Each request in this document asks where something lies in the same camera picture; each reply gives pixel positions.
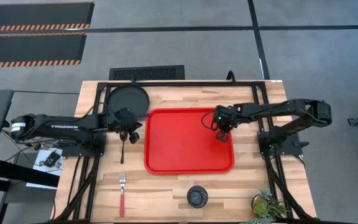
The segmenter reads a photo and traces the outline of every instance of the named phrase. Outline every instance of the red-handled fork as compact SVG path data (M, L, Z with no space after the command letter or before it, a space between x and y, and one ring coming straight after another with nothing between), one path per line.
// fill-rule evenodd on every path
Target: red-handled fork
M121 186L121 200L119 204L119 216L124 217L124 187L125 187L125 175L119 173L119 185Z

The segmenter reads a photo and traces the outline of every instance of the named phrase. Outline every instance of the red plastic tray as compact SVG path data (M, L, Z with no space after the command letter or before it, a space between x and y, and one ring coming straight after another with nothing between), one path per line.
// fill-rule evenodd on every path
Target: red plastic tray
M201 124L213 108L156 109L146 119L144 164L154 174L227 172L233 168L231 135L226 142ZM204 118L209 126L212 113Z

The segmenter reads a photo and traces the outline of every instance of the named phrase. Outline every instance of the black floor mat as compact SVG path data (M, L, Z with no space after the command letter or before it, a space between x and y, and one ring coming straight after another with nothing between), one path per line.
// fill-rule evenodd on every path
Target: black floor mat
M94 3L1 4L0 30L88 28Z
M84 32L0 34L0 67L78 65L85 40Z
M110 68L109 80L184 80L184 65Z

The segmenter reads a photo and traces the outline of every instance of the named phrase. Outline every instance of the potted plant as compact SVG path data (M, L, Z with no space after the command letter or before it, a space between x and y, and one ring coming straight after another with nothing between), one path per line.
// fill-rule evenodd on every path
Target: potted plant
M282 201L275 200L267 189L260 189L251 202L252 210L258 216L243 224L269 224L278 218L283 218L286 208L281 205Z

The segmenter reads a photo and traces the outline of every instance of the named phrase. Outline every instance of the wooden table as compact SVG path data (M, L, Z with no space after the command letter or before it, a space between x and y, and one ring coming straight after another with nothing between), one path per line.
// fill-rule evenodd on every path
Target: wooden table
M282 82L265 83L270 103L286 100ZM83 116L93 106L97 84L96 81L83 82L76 116ZM153 86L144 89L150 97L149 110L210 108L216 105L254 102L251 87L248 86ZM258 95L260 102L263 102L262 94ZM290 120L291 117L288 116L277 117L273 122L275 125L284 125ZM138 130L140 140L136 144L126 142L125 163L120 164L122 143L117 134L108 133L106 152L99 163L91 221L236 222L254 218L250 206L252 197L258 194L259 189L269 188L265 164L259 154L258 130L258 124L255 122L242 124L232 131L235 164L231 171L225 174L199 175L153 175L147 172L144 167L145 126ZM71 157L64 162L55 198L57 215L67 204L76 160L77 158ZM307 213L315 216L303 164L293 156L282 156L282 161L289 191ZM76 175L73 194L78 187L81 164L82 162ZM124 218L119 217L120 172L125 172L127 178ZM192 208L186 201L186 193L194 185L203 186L208 191L209 199L204 208ZM85 215L87 196L85 193L80 217Z

